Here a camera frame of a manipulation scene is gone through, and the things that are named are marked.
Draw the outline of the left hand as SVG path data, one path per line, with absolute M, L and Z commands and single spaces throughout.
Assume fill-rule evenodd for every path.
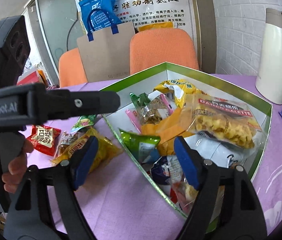
M 15 193 L 18 185 L 27 170 L 27 154 L 33 152 L 34 148 L 30 141 L 25 139 L 22 152 L 8 165 L 8 172 L 2 175 L 5 191 Z

